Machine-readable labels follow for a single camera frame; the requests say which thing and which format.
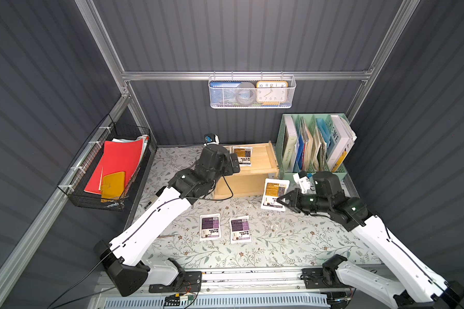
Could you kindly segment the yellow coffee bag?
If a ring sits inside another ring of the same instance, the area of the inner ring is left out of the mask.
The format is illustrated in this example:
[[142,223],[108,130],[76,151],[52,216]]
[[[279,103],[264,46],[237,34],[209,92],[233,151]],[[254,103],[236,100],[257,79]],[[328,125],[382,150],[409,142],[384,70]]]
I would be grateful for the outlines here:
[[252,147],[233,146],[232,152],[237,155],[238,163],[241,167],[251,167]]
[[267,178],[265,180],[264,194],[260,205],[261,209],[284,212],[286,208],[277,202],[277,198],[287,193],[289,185],[289,180]]

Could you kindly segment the purple coffee bag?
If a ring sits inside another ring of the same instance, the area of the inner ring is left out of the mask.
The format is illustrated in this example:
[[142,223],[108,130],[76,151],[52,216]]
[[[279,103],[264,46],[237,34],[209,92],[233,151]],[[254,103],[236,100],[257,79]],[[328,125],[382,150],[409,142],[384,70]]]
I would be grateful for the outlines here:
[[229,224],[231,244],[251,242],[249,216],[231,218]]
[[200,216],[200,240],[213,241],[221,238],[220,214],[205,214]]

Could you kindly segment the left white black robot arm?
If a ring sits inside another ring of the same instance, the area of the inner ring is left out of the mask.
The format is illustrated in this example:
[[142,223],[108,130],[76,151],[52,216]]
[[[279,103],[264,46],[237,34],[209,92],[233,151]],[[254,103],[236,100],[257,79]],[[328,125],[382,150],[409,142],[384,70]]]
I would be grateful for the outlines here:
[[186,272],[173,258],[144,261],[143,255],[167,226],[211,193],[220,179],[240,170],[236,154],[218,144],[205,145],[195,165],[176,172],[129,228],[109,243],[95,246],[105,273],[122,297],[145,284],[174,292],[185,287]]

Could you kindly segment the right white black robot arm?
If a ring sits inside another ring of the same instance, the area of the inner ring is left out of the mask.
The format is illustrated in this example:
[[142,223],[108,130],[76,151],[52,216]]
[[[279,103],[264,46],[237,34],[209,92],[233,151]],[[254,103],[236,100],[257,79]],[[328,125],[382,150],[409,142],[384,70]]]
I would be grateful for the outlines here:
[[335,254],[322,268],[303,272],[305,286],[352,287],[389,308],[461,308],[464,287],[447,281],[414,255],[357,197],[348,197],[339,178],[331,172],[313,175],[315,192],[308,193],[309,180],[297,175],[297,188],[279,196],[277,203],[308,216],[324,214],[364,242],[395,275],[391,280],[363,269]]

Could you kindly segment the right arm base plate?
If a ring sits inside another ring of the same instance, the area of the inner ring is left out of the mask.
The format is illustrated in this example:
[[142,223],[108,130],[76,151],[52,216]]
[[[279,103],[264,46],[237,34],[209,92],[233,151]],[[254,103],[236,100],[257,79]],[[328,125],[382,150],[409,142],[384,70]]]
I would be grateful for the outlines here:
[[349,288],[348,285],[339,280],[334,270],[323,268],[302,269],[300,279],[307,289]]

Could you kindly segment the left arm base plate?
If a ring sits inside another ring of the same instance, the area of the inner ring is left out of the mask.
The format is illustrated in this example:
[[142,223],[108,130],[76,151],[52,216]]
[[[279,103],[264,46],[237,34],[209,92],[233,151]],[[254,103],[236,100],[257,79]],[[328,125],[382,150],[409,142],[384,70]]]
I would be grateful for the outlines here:
[[182,274],[179,274],[176,279],[168,286],[150,285],[148,292],[151,294],[183,294],[184,292],[197,293],[201,291],[202,282],[202,272],[183,272]]

